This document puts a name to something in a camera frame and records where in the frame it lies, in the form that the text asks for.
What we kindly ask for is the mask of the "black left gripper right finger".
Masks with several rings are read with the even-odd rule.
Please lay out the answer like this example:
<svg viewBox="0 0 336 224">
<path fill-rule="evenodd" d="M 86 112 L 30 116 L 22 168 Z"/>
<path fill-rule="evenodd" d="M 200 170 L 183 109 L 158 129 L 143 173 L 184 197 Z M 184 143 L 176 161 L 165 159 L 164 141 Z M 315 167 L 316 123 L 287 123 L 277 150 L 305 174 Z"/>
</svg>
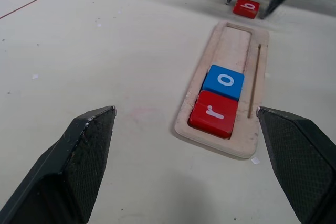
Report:
<svg viewBox="0 0 336 224">
<path fill-rule="evenodd" d="M 335 223 L 335 144 L 310 119 L 261 106 L 256 115 L 280 186 L 301 223 Z"/>
</svg>

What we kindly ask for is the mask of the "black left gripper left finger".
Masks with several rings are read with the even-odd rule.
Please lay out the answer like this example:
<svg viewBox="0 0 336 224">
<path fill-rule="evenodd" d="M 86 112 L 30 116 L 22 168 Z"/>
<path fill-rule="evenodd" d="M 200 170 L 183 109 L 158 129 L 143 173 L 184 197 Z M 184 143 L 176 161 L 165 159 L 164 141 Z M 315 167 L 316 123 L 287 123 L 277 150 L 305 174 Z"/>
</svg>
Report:
<svg viewBox="0 0 336 224">
<path fill-rule="evenodd" d="M 1 209 L 1 223 L 88 223 L 106 169 L 114 106 L 74 118 Z"/>
</svg>

